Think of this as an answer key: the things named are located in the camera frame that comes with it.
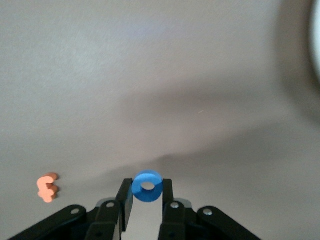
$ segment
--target gray surface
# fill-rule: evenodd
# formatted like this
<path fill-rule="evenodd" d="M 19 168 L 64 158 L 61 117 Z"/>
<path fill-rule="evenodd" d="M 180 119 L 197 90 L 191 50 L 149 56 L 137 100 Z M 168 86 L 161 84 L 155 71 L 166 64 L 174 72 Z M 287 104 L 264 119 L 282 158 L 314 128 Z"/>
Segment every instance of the gray surface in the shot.
<path fill-rule="evenodd" d="M 320 129 L 283 88 L 281 4 L 1 1 L 0 238 L 151 168 L 262 239 L 319 239 Z M 160 222 L 136 200 L 123 239 Z"/>

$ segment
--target silver screw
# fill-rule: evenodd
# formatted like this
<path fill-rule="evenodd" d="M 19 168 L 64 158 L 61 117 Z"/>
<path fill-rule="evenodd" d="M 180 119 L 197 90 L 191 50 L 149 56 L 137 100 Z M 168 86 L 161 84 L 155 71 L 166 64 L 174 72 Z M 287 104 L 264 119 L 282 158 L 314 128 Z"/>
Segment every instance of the silver screw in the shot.
<path fill-rule="evenodd" d="M 211 216 L 213 214 L 213 212 L 209 208 L 203 209 L 203 213 L 207 216 Z"/>
<path fill-rule="evenodd" d="M 80 212 L 80 209 L 79 208 L 75 208 L 75 209 L 72 209 L 71 210 L 71 214 L 77 214 Z"/>
<path fill-rule="evenodd" d="M 106 204 L 106 207 L 107 208 L 113 208 L 115 206 L 115 204 L 113 203 L 113 202 L 108 202 L 107 204 Z"/>
<path fill-rule="evenodd" d="M 173 209 L 177 209 L 177 208 L 179 208 L 179 203 L 173 202 L 173 203 L 170 204 L 170 206 L 171 206 Z"/>

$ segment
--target blue ring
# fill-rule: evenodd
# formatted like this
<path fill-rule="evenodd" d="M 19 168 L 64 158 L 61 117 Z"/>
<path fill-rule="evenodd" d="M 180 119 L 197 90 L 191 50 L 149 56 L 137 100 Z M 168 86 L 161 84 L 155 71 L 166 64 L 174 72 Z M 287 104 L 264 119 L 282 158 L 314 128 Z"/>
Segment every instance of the blue ring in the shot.
<path fill-rule="evenodd" d="M 143 183 L 152 183 L 154 185 L 154 189 L 144 189 L 141 186 Z M 153 170 L 143 170 L 139 172 L 132 183 L 133 195 L 145 203 L 151 203 L 157 200 L 161 196 L 163 189 L 164 186 L 161 175 Z"/>

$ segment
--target orange toy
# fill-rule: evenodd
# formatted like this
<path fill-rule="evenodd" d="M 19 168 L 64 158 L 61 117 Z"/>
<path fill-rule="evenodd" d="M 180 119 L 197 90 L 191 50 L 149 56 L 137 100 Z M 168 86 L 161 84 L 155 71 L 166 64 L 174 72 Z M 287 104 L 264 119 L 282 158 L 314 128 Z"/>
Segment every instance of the orange toy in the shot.
<path fill-rule="evenodd" d="M 51 203 L 56 198 L 58 187 L 53 183 L 57 178 L 58 175 L 56 173 L 50 172 L 40 177 L 36 182 L 39 188 L 38 195 L 46 203 Z"/>

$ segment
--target orange letter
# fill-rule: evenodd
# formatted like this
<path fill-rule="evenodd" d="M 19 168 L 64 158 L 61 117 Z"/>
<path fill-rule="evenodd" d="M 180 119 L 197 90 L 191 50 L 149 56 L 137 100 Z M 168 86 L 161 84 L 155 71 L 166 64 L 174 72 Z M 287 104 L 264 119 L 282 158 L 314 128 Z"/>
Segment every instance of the orange letter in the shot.
<path fill-rule="evenodd" d="M 46 203 L 51 203 L 56 198 L 58 188 L 53 183 L 57 178 L 57 174 L 50 172 L 40 177 L 36 182 L 39 188 L 38 195 Z"/>

